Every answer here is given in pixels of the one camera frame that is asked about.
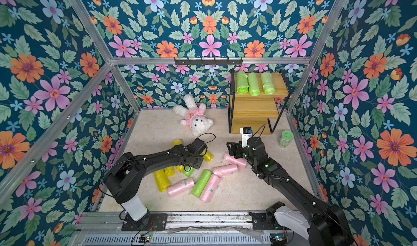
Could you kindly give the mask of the green trash bag roll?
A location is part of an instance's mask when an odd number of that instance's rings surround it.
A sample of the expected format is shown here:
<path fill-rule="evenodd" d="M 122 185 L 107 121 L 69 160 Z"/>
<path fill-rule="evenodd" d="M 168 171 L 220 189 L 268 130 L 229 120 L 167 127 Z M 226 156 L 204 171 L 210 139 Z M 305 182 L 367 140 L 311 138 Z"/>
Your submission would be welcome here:
<path fill-rule="evenodd" d="M 205 170 L 197 183 L 195 184 L 191 194 L 194 195 L 197 198 L 200 198 L 200 196 L 203 193 L 203 190 L 205 189 L 208 181 L 211 178 L 212 173 L 209 170 Z"/>
<path fill-rule="evenodd" d="M 273 83 L 273 76 L 269 72 L 264 72 L 261 74 L 261 82 L 265 95 L 273 95 L 275 90 L 275 85 Z"/>
<path fill-rule="evenodd" d="M 244 71 L 237 73 L 236 90 L 239 94 L 246 94 L 249 92 L 248 75 Z"/>
<path fill-rule="evenodd" d="M 258 84 L 257 75 L 254 72 L 248 74 L 249 94 L 253 97 L 260 95 L 260 87 Z"/>
<path fill-rule="evenodd" d="M 194 173 L 194 171 L 195 169 L 193 167 L 185 166 L 184 169 L 182 170 L 182 173 L 184 176 L 190 177 Z"/>

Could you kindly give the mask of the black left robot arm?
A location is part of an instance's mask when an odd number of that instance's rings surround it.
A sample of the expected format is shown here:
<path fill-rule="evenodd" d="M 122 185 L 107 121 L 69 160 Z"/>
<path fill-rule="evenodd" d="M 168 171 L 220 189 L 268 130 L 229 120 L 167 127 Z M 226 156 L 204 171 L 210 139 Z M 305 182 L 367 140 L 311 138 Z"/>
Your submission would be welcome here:
<path fill-rule="evenodd" d="M 104 184 L 116 202 L 126 210 L 133 222 L 147 218 L 149 210 L 141 201 L 138 193 L 144 177 L 168 167 L 184 166 L 200 169 L 206 143 L 196 138 L 188 145 L 176 145 L 149 155 L 124 153 L 109 169 L 104 177 Z"/>

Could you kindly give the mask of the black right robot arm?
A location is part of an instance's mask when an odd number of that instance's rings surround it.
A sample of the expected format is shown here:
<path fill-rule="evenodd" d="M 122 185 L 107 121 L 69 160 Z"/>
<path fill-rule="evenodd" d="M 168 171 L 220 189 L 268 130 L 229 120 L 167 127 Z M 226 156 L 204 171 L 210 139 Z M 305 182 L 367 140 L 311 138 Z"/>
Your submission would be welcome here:
<path fill-rule="evenodd" d="M 228 142 L 227 147 L 230 156 L 245 159 L 259 179 L 281 192 L 296 207 L 293 211 L 282 202 L 275 203 L 267 210 L 269 222 L 289 228 L 311 246 L 353 244 L 354 237 L 344 211 L 321 201 L 299 185 L 281 164 L 268 156 L 261 138 L 249 138 L 246 146 L 241 142 Z"/>

